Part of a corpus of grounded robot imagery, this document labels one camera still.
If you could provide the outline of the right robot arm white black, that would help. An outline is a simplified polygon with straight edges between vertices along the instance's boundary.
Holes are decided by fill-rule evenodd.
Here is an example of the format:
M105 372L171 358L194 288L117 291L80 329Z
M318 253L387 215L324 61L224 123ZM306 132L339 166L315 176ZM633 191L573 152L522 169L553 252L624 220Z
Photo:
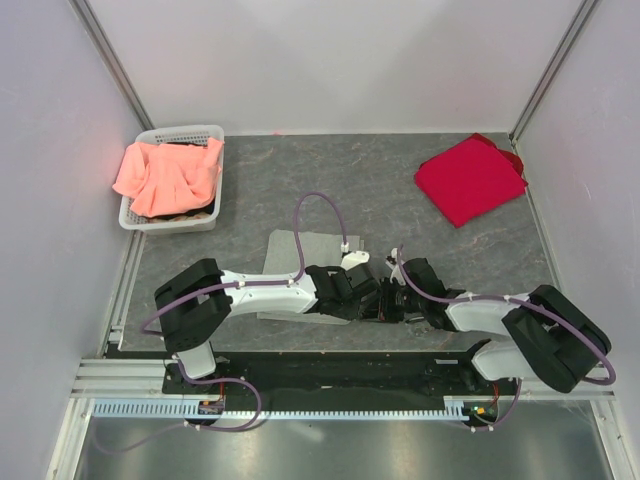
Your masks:
M537 378L560 393L579 383L610 386L616 371L607 356L611 342L556 287L542 284L517 295L475 294L448 288L424 258L386 259L378 317L386 322L424 320L449 332L486 334L458 368L467 392L483 392L493 381Z

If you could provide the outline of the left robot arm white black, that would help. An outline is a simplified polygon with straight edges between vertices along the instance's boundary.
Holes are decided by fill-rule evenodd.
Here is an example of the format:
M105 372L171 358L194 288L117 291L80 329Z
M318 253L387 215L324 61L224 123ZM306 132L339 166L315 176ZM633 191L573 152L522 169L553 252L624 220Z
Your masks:
M158 287L154 300L165 349L185 370L185 382L208 393L219 382L210 339L227 319L246 314L319 314L361 320L379 301L380 282L366 260L349 269L307 266L288 274L241 274L197 261Z

